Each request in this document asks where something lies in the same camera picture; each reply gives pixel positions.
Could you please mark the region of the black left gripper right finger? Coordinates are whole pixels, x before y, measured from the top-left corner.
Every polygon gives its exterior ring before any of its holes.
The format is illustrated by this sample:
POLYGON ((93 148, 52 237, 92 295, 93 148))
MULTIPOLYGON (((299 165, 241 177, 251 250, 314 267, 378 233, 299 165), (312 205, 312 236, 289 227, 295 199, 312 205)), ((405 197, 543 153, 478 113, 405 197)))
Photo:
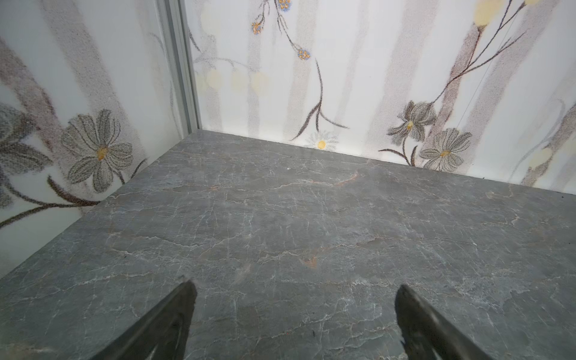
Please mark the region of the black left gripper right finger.
POLYGON ((398 289, 394 309, 409 359, 490 358, 408 285, 398 289))

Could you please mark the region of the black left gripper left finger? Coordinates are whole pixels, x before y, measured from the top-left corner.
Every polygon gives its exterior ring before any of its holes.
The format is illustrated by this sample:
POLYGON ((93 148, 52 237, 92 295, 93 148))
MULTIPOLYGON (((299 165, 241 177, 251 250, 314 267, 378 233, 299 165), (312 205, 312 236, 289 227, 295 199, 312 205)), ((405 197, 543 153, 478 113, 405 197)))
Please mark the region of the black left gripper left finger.
POLYGON ((197 289, 180 283, 94 359, 183 359, 197 289))

